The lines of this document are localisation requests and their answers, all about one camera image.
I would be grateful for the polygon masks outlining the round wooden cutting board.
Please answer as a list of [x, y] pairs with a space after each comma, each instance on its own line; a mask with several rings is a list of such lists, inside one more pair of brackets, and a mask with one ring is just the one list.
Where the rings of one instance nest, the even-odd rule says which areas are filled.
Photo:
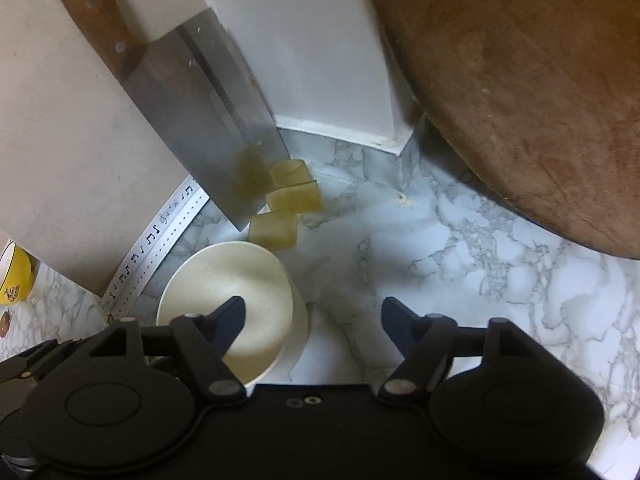
[[639, 255], [639, 0], [372, 0], [427, 119], [500, 200]]

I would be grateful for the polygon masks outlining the translucent yellow soap blocks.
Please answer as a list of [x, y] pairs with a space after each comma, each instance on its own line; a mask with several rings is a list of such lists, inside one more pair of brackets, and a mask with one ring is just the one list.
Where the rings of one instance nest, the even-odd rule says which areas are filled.
[[301, 159], [277, 162], [270, 176], [276, 188], [266, 195], [269, 211], [250, 220], [248, 241], [268, 250], [288, 249], [297, 243], [298, 216], [322, 211], [320, 188]]

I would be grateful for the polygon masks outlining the cream plastic bowl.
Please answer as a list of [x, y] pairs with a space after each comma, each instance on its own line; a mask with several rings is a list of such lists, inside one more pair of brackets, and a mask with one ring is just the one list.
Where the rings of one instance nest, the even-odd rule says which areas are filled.
[[249, 242], [206, 247], [169, 279], [156, 322], [183, 316], [222, 338], [222, 360], [246, 388], [285, 378], [309, 333], [302, 297], [281, 261]]

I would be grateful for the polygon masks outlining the yellow ceramic bowl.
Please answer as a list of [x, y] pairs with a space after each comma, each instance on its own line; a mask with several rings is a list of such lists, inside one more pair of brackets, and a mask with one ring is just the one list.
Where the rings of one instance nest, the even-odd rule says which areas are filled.
[[1, 298], [2, 306], [14, 306], [32, 293], [36, 279], [38, 260], [26, 250], [9, 240], [1, 252]]

